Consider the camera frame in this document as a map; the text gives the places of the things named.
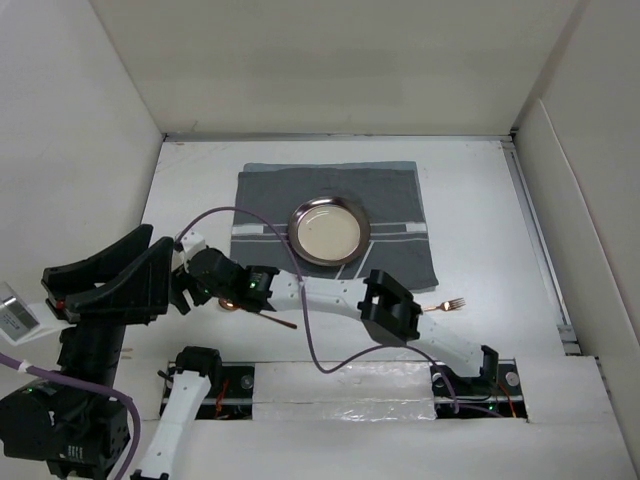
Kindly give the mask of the white foil-covered front block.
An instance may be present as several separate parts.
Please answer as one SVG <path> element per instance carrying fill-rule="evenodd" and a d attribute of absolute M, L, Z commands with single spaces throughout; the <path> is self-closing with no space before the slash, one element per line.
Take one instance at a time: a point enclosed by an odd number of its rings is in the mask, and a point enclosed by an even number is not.
<path fill-rule="evenodd" d="M 255 421 L 404 422 L 436 418 L 425 362 L 354 362 L 320 373 L 310 362 L 260 363 L 252 395 Z"/>

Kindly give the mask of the copper fork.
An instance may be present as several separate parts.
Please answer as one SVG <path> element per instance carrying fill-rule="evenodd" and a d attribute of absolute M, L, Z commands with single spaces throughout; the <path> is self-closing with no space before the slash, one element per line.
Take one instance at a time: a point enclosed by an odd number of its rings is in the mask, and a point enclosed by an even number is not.
<path fill-rule="evenodd" d="M 466 305 L 466 301 L 464 298 L 455 298 L 448 301 L 444 301 L 438 305 L 426 306 L 422 308 L 422 311 L 434 312 L 434 311 L 442 311 L 442 312 L 451 312 L 455 310 L 460 310 Z"/>

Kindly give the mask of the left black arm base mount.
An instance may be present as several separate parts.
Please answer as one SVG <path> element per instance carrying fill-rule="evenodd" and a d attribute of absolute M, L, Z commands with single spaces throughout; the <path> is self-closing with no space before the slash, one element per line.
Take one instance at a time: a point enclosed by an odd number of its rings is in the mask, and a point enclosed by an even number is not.
<path fill-rule="evenodd" d="M 157 374 L 163 379 L 159 414 L 164 413 L 173 390 L 173 378 L 184 367 L 200 372 L 200 363 L 213 368 L 213 384 L 196 414 L 197 420 L 251 420 L 253 417 L 254 363 L 224 362 L 216 349 L 185 347 L 166 369 Z"/>

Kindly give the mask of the round metal plate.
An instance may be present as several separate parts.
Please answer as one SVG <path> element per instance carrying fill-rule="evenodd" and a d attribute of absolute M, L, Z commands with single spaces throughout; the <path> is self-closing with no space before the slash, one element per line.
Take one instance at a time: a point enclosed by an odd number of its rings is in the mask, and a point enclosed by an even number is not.
<path fill-rule="evenodd" d="M 350 263 L 368 248 L 371 224 L 365 210 L 337 196 L 317 197 L 290 215 L 287 236 L 294 252 L 322 267 Z"/>

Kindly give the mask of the copper spoon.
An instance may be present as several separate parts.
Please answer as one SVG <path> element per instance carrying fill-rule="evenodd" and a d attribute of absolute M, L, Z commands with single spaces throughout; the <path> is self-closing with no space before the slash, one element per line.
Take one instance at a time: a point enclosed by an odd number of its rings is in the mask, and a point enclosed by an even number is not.
<path fill-rule="evenodd" d="M 226 299 L 219 299 L 218 300 L 218 304 L 223 310 L 226 310 L 228 312 L 242 311 L 241 307 L 239 307 L 238 305 L 235 305 L 234 303 L 232 303 L 231 301 L 228 301 Z M 298 326 L 296 324 L 294 324 L 294 323 L 278 319 L 278 318 L 273 317 L 271 315 L 266 315 L 266 314 L 259 313 L 259 312 L 253 312 L 253 315 L 259 316 L 259 317 L 264 318 L 264 319 L 267 319 L 267 320 L 269 320 L 271 322 L 274 322 L 274 323 L 276 323 L 278 325 L 284 326 L 284 327 L 292 329 L 292 330 L 296 330 L 298 328 Z"/>

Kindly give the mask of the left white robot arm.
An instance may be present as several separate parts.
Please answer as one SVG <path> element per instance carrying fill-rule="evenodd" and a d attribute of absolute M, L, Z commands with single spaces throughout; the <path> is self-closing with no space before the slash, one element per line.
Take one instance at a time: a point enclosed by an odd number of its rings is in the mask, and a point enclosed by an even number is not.
<path fill-rule="evenodd" d="M 188 346 L 169 373 L 169 399 L 147 452 L 138 456 L 141 417 L 114 380 L 126 328 L 168 310 L 174 242 L 140 225 L 99 253 L 47 268 L 47 299 L 27 304 L 1 288 L 1 335 L 19 345 L 56 332 L 58 369 L 3 357 L 28 384 L 1 401 L 6 456 L 43 461 L 61 479 L 175 479 L 203 400 L 222 387 L 218 351 Z"/>

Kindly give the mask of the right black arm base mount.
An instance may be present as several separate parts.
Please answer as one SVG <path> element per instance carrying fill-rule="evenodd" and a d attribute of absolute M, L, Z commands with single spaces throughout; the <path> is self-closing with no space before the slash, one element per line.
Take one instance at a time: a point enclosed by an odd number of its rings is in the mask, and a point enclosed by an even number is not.
<path fill-rule="evenodd" d="M 438 420 L 528 418 L 515 359 L 500 359 L 494 379 L 460 378 L 443 364 L 430 366 Z"/>

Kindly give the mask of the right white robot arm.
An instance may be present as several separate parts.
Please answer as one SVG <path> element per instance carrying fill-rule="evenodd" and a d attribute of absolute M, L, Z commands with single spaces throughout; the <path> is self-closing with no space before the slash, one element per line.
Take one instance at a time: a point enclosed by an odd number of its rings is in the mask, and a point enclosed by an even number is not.
<path fill-rule="evenodd" d="M 276 267 L 243 267 L 206 245 L 180 244 L 176 250 L 181 265 L 172 272 L 172 303 L 183 315 L 212 298 L 251 313 L 305 308 L 338 315 L 361 322 L 369 337 L 385 347 L 408 347 L 425 334 L 425 353 L 473 393 L 486 393 L 498 382 L 494 349 L 425 318 L 413 295 L 382 270 L 355 280 L 298 277 Z"/>

